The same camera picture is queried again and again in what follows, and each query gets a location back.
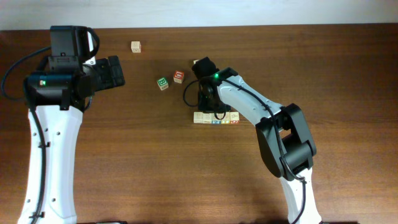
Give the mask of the ice cream wooden block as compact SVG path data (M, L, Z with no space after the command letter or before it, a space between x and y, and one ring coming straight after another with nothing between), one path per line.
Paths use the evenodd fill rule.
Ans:
M204 113L203 114L203 123L204 124L211 124L212 123L213 115L211 113Z

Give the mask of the green N wooden block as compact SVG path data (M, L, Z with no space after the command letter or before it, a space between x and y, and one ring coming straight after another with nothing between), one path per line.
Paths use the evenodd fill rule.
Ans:
M193 122L196 124L203 123L203 113L202 112L194 112L193 113Z

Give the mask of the blue K wooden block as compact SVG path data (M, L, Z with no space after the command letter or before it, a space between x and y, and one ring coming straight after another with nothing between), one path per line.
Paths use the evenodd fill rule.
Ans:
M214 114L212 114L212 124L221 124L221 120L218 119Z

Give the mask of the yellow J wooden block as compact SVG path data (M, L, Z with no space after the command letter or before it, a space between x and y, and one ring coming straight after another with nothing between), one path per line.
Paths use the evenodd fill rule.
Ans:
M230 112L221 113L220 118L222 124L229 124L231 121Z

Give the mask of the red I wooden block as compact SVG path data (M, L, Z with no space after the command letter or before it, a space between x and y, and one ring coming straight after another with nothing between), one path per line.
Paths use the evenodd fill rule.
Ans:
M238 124L240 122L239 113L238 112L230 112L230 123Z

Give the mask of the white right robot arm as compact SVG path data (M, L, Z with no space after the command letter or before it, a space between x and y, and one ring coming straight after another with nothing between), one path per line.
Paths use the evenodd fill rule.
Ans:
M289 223L322 223L312 188L315 142L299 106L274 103L251 88L228 67L220 70L208 58L192 71L198 83L196 107L222 120L235 109L254 125L261 158L282 185Z

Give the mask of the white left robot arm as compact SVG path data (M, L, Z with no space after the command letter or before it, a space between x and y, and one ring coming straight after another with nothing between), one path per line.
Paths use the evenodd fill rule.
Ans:
M92 28L53 26L50 49L23 81L29 109L30 161L19 223L76 223L75 149L84 112L98 91L125 84L117 56L97 60Z

